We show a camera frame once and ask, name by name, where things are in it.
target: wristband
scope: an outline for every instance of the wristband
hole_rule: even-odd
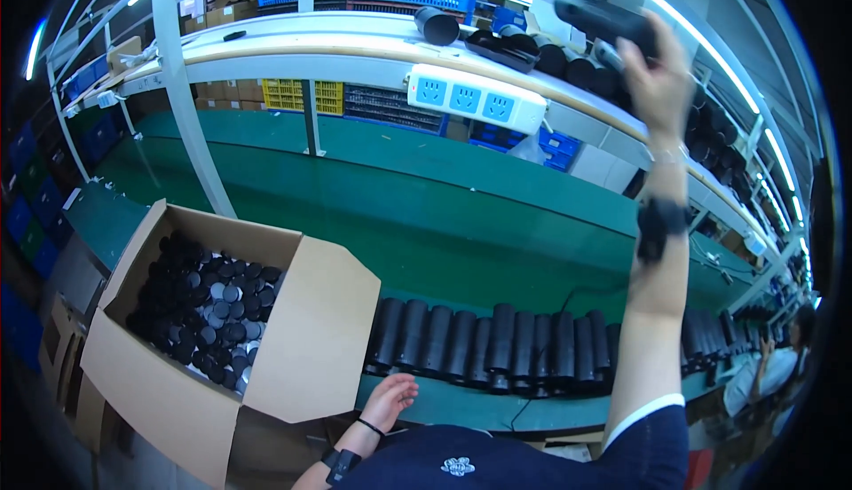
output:
[[[362,420],[362,419],[360,419],[360,418],[358,418],[356,421],[357,421],[357,422],[364,423],[367,427],[369,427],[369,428],[370,428],[370,429],[372,429],[373,431],[376,431],[376,432],[378,433],[378,435],[379,435],[379,436],[381,436],[382,438],[384,438],[384,433],[383,433],[383,432],[381,432],[381,431],[379,431],[378,427],[376,427],[376,426],[375,426],[375,425],[373,425],[372,423],[370,423],[370,422],[365,422],[364,420]]]

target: navy blue shirt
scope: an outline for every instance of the navy blue shirt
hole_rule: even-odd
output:
[[[509,438],[426,425],[383,439],[335,488],[683,488],[688,441],[683,406],[655,410],[588,463]]]

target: human hand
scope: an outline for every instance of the human hand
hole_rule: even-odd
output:
[[[649,67],[639,47],[621,37],[617,41],[619,56],[635,111],[647,126],[649,145],[652,149],[673,149],[683,139],[695,81],[671,27],[653,11],[645,10],[644,15],[654,28],[659,59]]]
[[[419,385],[409,373],[395,373],[384,378],[370,394],[361,419],[375,425],[383,433],[394,428],[399,413],[414,402]]]
[[[775,350],[775,341],[767,340],[766,338],[760,339],[760,356],[763,358],[763,361],[766,361],[772,352]]]

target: human arm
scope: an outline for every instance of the human arm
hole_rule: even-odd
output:
[[[655,158],[646,191],[686,206],[687,169],[681,146],[694,80],[672,29],[659,16],[650,12],[646,16],[657,37],[660,59],[656,66],[649,68],[633,43],[619,40],[624,77],[639,118],[647,126],[648,150]],[[657,263],[644,264],[633,257],[604,444],[614,431],[623,431],[619,425],[628,423],[639,409],[681,393],[680,333],[688,270],[686,233],[668,237]]]
[[[418,385],[414,376],[407,373],[395,373],[384,378],[370,394],[360,418],[383,433],[394,428],[399,413],[410,407],[418,394]],[[376,451],[381,436],[364,423],[355,422],[343,433],[334,445],[337,451],[347,449],[361,460]],[[325,478],[331,470],[322,462],[314,463],[293,485],[293,490],[327,490],[331,485]]]

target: white shirt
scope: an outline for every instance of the white shirt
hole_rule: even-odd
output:
[[[760,381],[760,399],[774,394],[782,387],[784,382],[793,374],[797,359],[798,355],[793,348],[776,349],[769,355],[769,362],[766,364],[766,370]],[[753,357],[725,385],[722,400],[725,404],[725,410],[731,418],[748,405],[751,385],[754,384],[760,361],[760,356]]]

